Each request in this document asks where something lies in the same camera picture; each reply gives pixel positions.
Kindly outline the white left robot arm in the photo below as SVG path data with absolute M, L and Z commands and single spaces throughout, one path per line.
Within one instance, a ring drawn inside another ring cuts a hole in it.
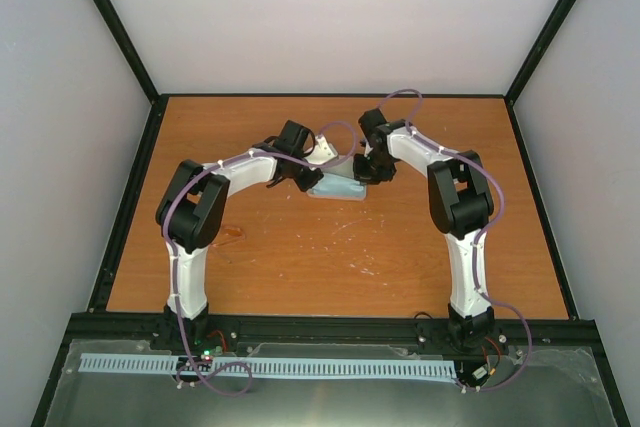
M 201 347 L 208 325 L 206 259 L 218 236 L 227 200 L 254 185 L 269 187 L 292 179 L 303 192 L 323 177 L 308 157 L 317 144 L 312 131 L 287 121 L 246 152 L 210 164 L 185 160 L 177 167 L 156 212 L 169 254 L 170 287 L 166 309 L 175 317 L 172 335 L 186 349 Z

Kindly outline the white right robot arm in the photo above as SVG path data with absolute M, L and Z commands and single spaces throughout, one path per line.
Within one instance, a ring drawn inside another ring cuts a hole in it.
M 444 235 L 450 260 L 449 338 L 460 351 L 475 347 L 495 324 L 484 256 L 494 203 L 479 155 L 441 146 L 404 120 L 388 121 L 378 108 L 366 111 L 358 124 L 365 152 L 354 156 L 356 180 L 389 182 L 399 161 L 426 178 L 430 216 Z

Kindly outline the light blue cleaning cloth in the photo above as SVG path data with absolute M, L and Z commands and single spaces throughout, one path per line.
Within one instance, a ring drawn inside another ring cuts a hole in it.
M 360 182 L 337 174 L 324 173 L 314 192 L 325 197 L 364 198 L 366 187 Z

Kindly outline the pink sunglasses case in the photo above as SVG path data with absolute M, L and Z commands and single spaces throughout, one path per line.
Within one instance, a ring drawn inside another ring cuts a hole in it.
M 323 169 L 322 173 L 322 179 L 307 192 L 309 197 L 341 201 L 363 201 L 366 198 L 367 187 L 355 179 L 351 159 Z

